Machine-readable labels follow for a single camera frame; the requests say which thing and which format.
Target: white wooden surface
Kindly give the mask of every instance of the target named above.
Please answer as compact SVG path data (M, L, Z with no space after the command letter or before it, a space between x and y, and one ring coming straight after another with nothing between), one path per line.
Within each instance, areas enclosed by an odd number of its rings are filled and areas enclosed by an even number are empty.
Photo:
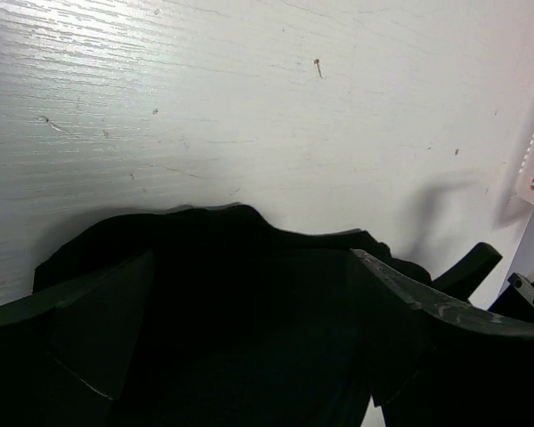
M244 202L433 274L486 240L486 305L533 120L534 0L0 0L0 304L101 218Z

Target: white table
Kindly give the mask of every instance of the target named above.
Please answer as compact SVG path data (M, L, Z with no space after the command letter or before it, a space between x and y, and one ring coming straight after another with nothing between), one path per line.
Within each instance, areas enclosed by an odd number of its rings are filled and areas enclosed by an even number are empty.
M487 241L487 306L533 127L534 0L0 0L0 304L99 219L244 202L433 275Z

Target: table surface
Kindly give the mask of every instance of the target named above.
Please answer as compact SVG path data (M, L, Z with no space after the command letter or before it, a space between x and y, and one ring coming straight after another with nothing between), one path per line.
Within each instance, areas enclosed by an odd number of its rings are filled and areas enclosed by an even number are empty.
M102 218L242 202L433 275L487 241L486 306L533 128L534 2L0 0L0 304Z

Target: black cloth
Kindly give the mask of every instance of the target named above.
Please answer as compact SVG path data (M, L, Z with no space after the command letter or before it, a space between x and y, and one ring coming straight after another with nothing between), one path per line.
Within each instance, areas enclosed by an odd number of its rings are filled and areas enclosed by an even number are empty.
M431 284L366 231L305 236L236 205L99 222L36 269L34 291L153 251L111 425L358 427L369 388L348 303L350 248Z

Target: black fabric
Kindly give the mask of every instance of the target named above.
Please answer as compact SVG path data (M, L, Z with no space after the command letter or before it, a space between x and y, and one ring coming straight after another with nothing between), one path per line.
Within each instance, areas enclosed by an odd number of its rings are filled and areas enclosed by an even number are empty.
M348 303L350 248L431 285L365 231L295 234L237 205L100 222L36 269L34 289L154 252L112 425L358 427L369 390Z

